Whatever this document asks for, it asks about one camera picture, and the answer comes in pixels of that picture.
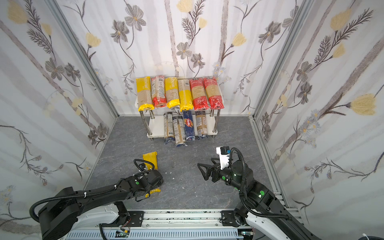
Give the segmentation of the white two-tier metal shelf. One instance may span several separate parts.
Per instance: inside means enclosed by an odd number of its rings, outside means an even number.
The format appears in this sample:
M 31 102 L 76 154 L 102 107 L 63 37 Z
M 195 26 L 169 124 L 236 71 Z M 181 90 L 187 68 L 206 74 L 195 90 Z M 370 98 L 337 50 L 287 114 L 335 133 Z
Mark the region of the white two-tier metal shelf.
M 173 115 L 183 115 L 179 107 L 169 109 L 167 107 L 139 111 L 143 125 L 147 131 L 147 137 L 153 140 L 154 138 L 164 138 L 164 113 L 172 112 Z M 206 110 L 206 120 L 208 136 L 216 136 L 218 134 L 218 122 L 221 110 Z

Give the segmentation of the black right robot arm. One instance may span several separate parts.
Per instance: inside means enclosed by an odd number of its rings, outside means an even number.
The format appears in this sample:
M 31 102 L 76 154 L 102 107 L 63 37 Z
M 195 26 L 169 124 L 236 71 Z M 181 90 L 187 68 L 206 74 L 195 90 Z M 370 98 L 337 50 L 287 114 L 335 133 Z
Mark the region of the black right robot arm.
M 301 224 L 265 185 L 254 179 L 243 154 L 237 148 L 218 147 L 212 165 L 197 166 L 206 181 L 223 181 L 239 193 L 240 203 L 232 211 L 222 211 L 225 227 L 249 226 L 271 240 L 316 240 L 318 237 Z

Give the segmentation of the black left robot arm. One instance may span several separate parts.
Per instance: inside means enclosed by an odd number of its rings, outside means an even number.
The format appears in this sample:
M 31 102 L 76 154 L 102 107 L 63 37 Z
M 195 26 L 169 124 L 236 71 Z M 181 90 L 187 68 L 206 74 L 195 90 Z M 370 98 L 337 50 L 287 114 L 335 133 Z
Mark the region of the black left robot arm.
M 135 159 L 139 173 L 121 178 L 113 185 L 93 190 L 62 189 L 51 198 L 34 203 L 29 214 L 40 224 L 44 240 L 58 240 L 76 228 L 92 225 L 99 227 L 128 227 L 133 216 L 124 205 L 125 200 L 136 202 L 151 195 L 163 182 L 161 173 L 152 168 L 145 170 L 145 160 Z

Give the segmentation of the red slim spaghetti pack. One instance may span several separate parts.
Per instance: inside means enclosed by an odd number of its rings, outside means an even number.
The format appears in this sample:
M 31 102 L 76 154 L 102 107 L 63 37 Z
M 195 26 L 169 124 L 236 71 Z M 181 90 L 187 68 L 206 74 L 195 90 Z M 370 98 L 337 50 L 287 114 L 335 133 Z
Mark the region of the red slim spaghetti pack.
M 160 75 L 151 78 L 151 92 L 155 109 L 163 108 L 167 105 L 165 95 L 165 76 Z

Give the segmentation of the long yellow Pastatime bag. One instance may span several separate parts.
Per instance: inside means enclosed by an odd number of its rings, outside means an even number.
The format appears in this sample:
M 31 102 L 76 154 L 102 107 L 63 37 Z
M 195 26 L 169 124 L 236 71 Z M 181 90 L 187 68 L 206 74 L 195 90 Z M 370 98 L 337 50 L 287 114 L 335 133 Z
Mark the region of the long yellow Pastatime bag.
M 154 104 L 152 100 L 152 90 L 151 90 L 151 78 L 136 78 L 137 84 L 137 98 L 138 98 L 138 110 L 154 110 Z

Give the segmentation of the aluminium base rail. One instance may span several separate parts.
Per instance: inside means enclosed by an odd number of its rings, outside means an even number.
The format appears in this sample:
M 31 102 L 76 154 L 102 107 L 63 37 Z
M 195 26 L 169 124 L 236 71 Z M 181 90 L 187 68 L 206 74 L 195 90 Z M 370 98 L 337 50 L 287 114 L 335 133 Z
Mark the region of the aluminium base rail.
M 64 240 L 287 240 L 271 220 L 249 215 L 234 227 L 232 211 L 148 210 L 118 212 L 114 205 L 78 217 Z

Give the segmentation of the short yellow Pastatime bag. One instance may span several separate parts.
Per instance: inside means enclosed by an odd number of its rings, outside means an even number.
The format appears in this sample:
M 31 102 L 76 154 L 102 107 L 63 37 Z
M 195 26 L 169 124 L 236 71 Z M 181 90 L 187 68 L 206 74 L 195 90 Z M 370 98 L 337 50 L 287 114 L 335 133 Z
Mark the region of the short yellow Pastatime bag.
M 167 98 L 167 107 L 172 109 L 180 105 L 178 78 L 165 78 L 165 91 Z

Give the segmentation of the blue Barilla spaghetti pack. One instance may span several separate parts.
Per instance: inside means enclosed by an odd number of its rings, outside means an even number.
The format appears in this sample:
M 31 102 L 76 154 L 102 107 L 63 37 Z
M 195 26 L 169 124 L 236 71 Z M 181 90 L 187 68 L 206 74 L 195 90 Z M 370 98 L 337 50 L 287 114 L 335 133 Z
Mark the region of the blue Barilla spaghetti pack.
M 194 129 L 192 111 L 183 111 L 183 119 L 184 119 L 184 125 L 185 125 L 186 141 L 187 142 L 194 141 L 195 129 Z

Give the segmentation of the red spaghetti bag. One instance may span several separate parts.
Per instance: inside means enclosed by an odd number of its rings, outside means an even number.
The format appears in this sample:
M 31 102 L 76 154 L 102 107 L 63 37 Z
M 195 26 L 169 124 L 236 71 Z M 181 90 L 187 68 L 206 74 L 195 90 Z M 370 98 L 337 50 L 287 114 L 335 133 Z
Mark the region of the red spaghetti bag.
M 203 79 L 190 80 L 191 93 L 195 111 L 207 110 L 210 108 L 205 92 Z
M 203 78 L 203 82 L 211 109 L 223 109 L 225 106 L 217 80 L 215 78 Z

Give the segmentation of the yellow pasta bag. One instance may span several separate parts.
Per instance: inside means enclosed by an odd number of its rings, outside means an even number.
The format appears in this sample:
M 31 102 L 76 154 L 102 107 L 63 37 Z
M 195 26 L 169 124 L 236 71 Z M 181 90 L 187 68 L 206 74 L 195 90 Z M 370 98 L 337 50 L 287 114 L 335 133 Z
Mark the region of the yellow pasta bag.
M 154 165 L 154 169 L 158 170 L 157 152 L 151 152 L 143 154 L 143 160 L 150 162 Z M 145 163 L 145 170 L 151 170 L 153 167 L 150 164 Z M 146 194 L 146 198 L 149 198 L 151 194 L 161 192 L 161 188 L 151 190 L 149 194 Z

